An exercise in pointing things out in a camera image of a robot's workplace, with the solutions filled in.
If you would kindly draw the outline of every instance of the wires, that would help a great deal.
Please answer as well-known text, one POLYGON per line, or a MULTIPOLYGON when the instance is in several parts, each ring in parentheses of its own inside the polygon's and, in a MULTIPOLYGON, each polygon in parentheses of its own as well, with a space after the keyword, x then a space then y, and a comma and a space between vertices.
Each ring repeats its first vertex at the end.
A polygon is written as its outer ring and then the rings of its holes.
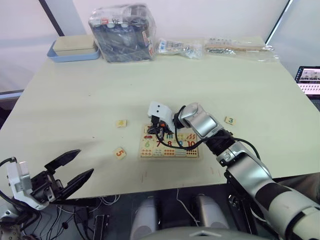
POLYGON ((46 234, 43 234, 42 235, 42 232, 45 230, 45 228, 48 226, 48 224, 50 223, 50 221, 51 221, 51 219, 52 219, 52 215, 51 214, 49 214, 49 213, 47 213, 47 212, 44 212, 44 211, 42 211, 42 213, 43 214, 48 214, 50 217, 49 217, 49 220, 46 222, 46 224, 45 224, 45 226, 43 227, 43 229, 41 230, 41 232, 40 232, 40 236, 38 236, 38 237, 36 237, 36 239, 42 239, 42 237, 44 236, 44 235, 46 235, 46 234))
POLYGON ((114 195, 114 200, 112 202, 107 201, 103 197, 101 197, 101 200, 102 200, 104 205, 111 206, 112 204, 115 204, 116 202, 118 202, 118 200, 120 199, 120 196, 121 195, 114 195))
POLYGON ((95 209, 90 210, 89 213, 92 213, 92 212, 94 212, 95 210, 97 210, 97 209, 101 206, 102 202, 103 202, 103 200, 101 199, 99 205, 98 205, 95 209))
POLYGON ((61 209, 60 209, 60 211, 58 212, 58 208, 57 208, 57 215, 56 215, 56 218, 55 218, 55 220, 54 220, 53 224, 51 225, 51 227, 50 227, 49 231, 46 233, 46 238, 45 238, 46 240, 48 240, 48 239, 50 239, 50 238, 51 238, 52 230, 53 230, 54 226, 57 224, 58 219, 60 218, 60 216, 61 216, 61 209))
POLYGON ((82 233, 81 233, 81 231, 80 231, 80 229, 79 229, 79 227, 78 227, 78 225, 77 225, 76 215, 73 214, 72 216, 73 216, 73 221, 74 221, 74 225, 75 225, 75 227, 76 227, 76 230, 77 230, 78 233, 80 234, 81 238, 82 238, 83 240, 86 240, 85 237, 82 235, 82 233))
POLYGON ((39 224, 40 224, 41 220, 42 220, 42 214, 41 214, 41 212, 40 212, 40 219, 39 219, 38 223, 36 224, 35 228, 33 229, 33 231, 32 231, 32 233, 31 233, 31 235, 33 235, 33 234, 35 233, 35 230, 36 230, 36 229, 37 229, 37 227, 39 226, 39 224))
POLYGON ((57 206, 57 207, 58 207, 59 209, 61 209, 61 211, 65 212, 65 213, 67 213, 67 214, 75 214, 75 213, 72 212, 72 211, 67 211, 67 210, 63 209, 62 206, 57 206))
POLYGON ((69 223, 72 220, 72 217, 73 217, 73 214, 65 222, 62 223, 62 226, 60 228, 59 226, 60 226, 61 217, 59 218, 59 223, 56 229, 56 235, 50 238, 50 240, 57 239, 57 237, 59 237, 64 232, 64 230, 68 228, 67 223, 69 223))
POLYGON ((255 211, 253 211, 253 209, 252 209, 251 207, 250 207, 250 210, 251 210, 252 215, 253 215, 256 219, 258 219, 258 220, 260 220, 261 222, 264 222, 264 223, 267 222, 267 221, 264 220, 263 218, 259 217, 258 214, 256 214, 255 211))
POLYGON ((183 203, 183 201, 181 201, 181 200, 178 198, 178 196, 179 196, 179 188, 176 189, 176 200, 177 200, 179 203, 181 203, 181 205, 184 207, 184 209, 186 210, 186 212, 187 212, 187 213, 190 215, 190 217, 193 219, 195 225, 196 225, 197 227, 199 227, 199 224, 198 224, 199 221, 196 220, 196 218, 191 214, 191 212, 188 210, 188 208, 186 207, 186 205, 183 203))
POLYGON ((230 137, 230 136, 210 136, 210 137, 206 137, 206 138, 203 138, 203 139, 197 141, 197 142, 196 142, 194 145, 192 145, 192 146, 184 147, 184 146, 182 146, 182 145, 180 144, 180 142, 179 142, 179 140, 178 140, 177 127, 175 127, 175 140, 176 140, 176 142, 177 142, 177 144, 178 144, 179 146, 171 146, 171 145, 166 144, 165 142, 163 142, 163 139, 160 139, 160 137, 159 137, 159 135, 158 135, 157 133, 155 133, 155 136, 156 136, 156 138, 158 139, 158 141, 159 141, 161 144, 163 144, 164 146, 166 146, 166 147, 168 147, 168 148, 172 148, 172 149, 183 149, 183 150, 186 150, 186 151, 193 150, 193 149, 197 148, 197 147, 198 147, 200 144, 202 144, 203 142, 206 142, 206 141, 209 141, 209 140, 231 139, 231 140, 235 140, 235 141, 239 141, 239 142, 243 142, 243 143, 245 143, 245 144, 248 144, 248 145, 252 148, 252 150, 254 151, 256 157, 257 157, 259 160, 261 160, 260 155, 259 155, 257 149, 255 148, 255 146, 254 146, 252 143, 250 143, 249 141, 244 140, 244 139, 242 139, 242 138, 237 138, 237 137, 233 137, 233 136, 231 136, 231 137, 230 137))
POLYGON ((232 139, 233 139, 233 140, 236 140, 236 141, 239 141, 239 142, 243 142, 243 143, 245 143, 245 144, 248 144, 248 145, 252 148, 252 150, 254 151, 254 154, 256 155, 256 157, 257 157, 259 160, 261 160, 261 159, 260 159, 260 155, 259 155, 257 149, 255 148, 255 146, 254 146, 252 143, 248 142, 247 140, 244 140, 244 139, 241 139, 241 138, 237 138, 237 137, 233 137, 232 139))
POLYGON ((174 115, 174 117, 173 117, 175 141, 176 141, 176 143, 178 144, 178 146, 172 146, 172 145, 166 144, 166 143, 164 142, 164 139, 159 137, 158 132, 160 132, 160 129, 159 129, 159 128, 161 127, 161 124, 159 124, 159 120, 160 120, 159 117, 156 117, 156 116, 154 116, 154 115, 151 117, 151 122, 152 122, 152 128, 153 128, 153 129, 150 129, 149 133, 155 134, 155 136, 156 136, 156 138, 158 139, 158 141, 159 141, 162 145, 164 145, 164 146, 166 146, 166 147, 168 147, 168 148, 172 148, 172 149, 183 149, 183 150, 186 150, 186 151, 191 151, 191 150, 197 148, 201 143, 206 142, 206 141, 209 141, 209 140, 231 139, 231 140, 234 140, 234 141, 240 141, 240 142, 243 142, 243 143, 248 144, 248 145, 253 149, 256 157, 257 157, 259 160, 261 160, 260 155, 259 155, 257 149, 255 148, 255 146, 254 146, 252 143, 248 142, 247 140, 241 139, 241 138, 233 137, 233 136, 231 136, 231 135, 230 135, 230 136, 211 136, 211 137, 206 137, 206 138, 203 138, 203 139, 199 140, 198 142, 196 142, 196 143, 195 143, 194 145, 192 145, 192 146, 183 146, 183 145, 180 143, 179 139, 178 139, 177 132, 178 132, 178 125, 181 124, 180 121, 179 121, 179 119, 178 119, 178 117, 179 117, 180 113, 183 111, 183 109, 184 109, 185 107, 186 107, 185 105, 182 106, 182 107, 180 108, 180 110, 178 111, 178 113, 176 113, 176 114, 174 115))

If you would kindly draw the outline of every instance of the small wooden block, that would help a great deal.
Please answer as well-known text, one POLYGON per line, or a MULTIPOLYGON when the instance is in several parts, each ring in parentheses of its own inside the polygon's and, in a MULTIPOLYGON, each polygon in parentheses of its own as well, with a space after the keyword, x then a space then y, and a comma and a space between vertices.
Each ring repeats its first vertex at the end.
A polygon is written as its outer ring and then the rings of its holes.
POLYGON ((127 154, 125 152, 125 150, 123 150, 123 148, 118 147, 116 150, 113 151, 113 155, 115 155, 115 157, 118 160, 123 159, 127 154))
POLYGON ((127 126, 127 120, 118 120, 116 121, 115 126, 117 128, 124 128, 127 126))
POLYGON ((227 124, 235 125, 236 124, 236 119, 234 119, 231 116, 226 116, 225 119, 224 119, 224 122, 226 122, 227 124))

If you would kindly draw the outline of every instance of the number 5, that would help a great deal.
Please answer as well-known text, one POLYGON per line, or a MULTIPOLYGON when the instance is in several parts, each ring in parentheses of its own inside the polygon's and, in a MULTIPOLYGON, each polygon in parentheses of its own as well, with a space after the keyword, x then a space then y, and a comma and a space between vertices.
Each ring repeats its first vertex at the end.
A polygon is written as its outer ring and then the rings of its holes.
POLYGON ((116 155, 117 156, 121 156, 121 154, 123 154, 125 151, 123 151, 123 150, 121 150, 121 151, 118 151, 117 153, 116 153, 116 155))

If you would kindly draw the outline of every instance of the clear plastic bag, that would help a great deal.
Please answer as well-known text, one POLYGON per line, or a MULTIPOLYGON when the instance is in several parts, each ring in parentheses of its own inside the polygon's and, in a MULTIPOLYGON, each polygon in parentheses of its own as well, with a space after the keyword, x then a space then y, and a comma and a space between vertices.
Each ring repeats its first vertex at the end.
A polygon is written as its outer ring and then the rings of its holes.
POLYGON ((277 62, 279 60, 274 48, 252 41, 210 38, 204 43, 207 54, 249 59, 258 62, 277 62))
POLYGON ((156 23, 145 4, 95 9, 88 21, 96 44, 110 63, 153 60, 156 23))
POLYGON ((156 45, 156 52, 164 55, 181 55, 189 59, 201 59, 204 47, 198 41, 182 42, 160 38, 156 45))

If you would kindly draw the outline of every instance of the white cable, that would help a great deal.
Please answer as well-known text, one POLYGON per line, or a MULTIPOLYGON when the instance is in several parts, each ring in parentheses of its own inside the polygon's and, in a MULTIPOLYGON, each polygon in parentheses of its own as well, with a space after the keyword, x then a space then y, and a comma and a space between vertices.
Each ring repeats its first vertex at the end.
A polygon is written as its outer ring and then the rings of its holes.
POLYGON ((120 195, 119 195, 119 197, 117 197, 117 195, 114 195, 114 200, 112 202, 109 202, 108 200, 104 199, 103 197, 102 197, 102 200, 105 203, 105 205, 112 205, 112 204, 116 203, 119 200, 119 198, 120 198, 120 195))
POLYGON ((97 210, 97 209, 100 207, 101 204, 102 204, 102 200, 100 201, 99 205, 98 205, 95 209, 89 211, 89 213, 92 213, 92 212, 94 212, 95 210, 97 210))
POLYGON ((256 219, 259 219, 260 221, 265 222, 265 223, 267 222, 267 221, 264 220, 263 218, 259 217, 259 216, 252 210, 251 207, 250 207, 250 210, 251 210, 252 215, 253 215, 256 219))
POLYGON ((101 197, 101 200, 103 201, 103 204, 106 206, 111 206, 112 204, 115 204, 116 202, 118 202, 118 200, 120 199, 121 195, 115 195, 114 196, 114 200, 112 202, 107 201, 106 199, 104 199, 103 197, 101 197))
POLYGON ((188 210, 188 208, 186 207, 186 205, 178 198, 179 195, 179 188, 176 189, 176 200, 181 203, 181 205, 184 207, 184 209, 186 210, 186 212, 190 215, 190 217, 193 219, 195 225, 197 227, 199 227, 198 221, 196 220, 196 218, 191 214, 191 212, 188 210))
POLYGON ((60 210, 62 210, 63 212, 67 213, 67 214, 75 214, 75 213, 72 212, 72 211, 64 210, 64 209, 62 208, 62 206, 58 206, 58 208, 59 208, 60 210))

